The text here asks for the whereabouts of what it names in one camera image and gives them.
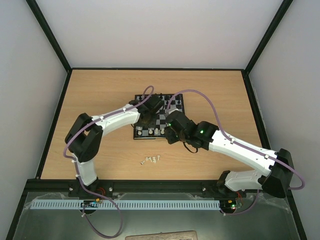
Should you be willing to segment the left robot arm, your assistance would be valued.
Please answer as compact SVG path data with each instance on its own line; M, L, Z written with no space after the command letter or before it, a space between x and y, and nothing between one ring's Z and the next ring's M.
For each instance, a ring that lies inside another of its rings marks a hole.
M127 125L147 127L156 121L157 112L164 101L157 95L142 100L131 100L123 107L101 115L80 114L65 137L63 156L75 164L76 177L85 186L97 179L94 158L99 152L102 138Z

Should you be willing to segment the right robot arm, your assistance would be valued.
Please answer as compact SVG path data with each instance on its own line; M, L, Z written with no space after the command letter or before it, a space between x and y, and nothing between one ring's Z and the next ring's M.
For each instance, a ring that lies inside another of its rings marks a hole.
M291 153L261 148L223 134L218 126L207 121L196 124L179 110L166 113L164 135L168 144L182 142L196 150L204 149L229 156L251 167L249 171L224 171L217 184L218 191L229 196L239 190L263 190L276 198L285 198L293 177Z

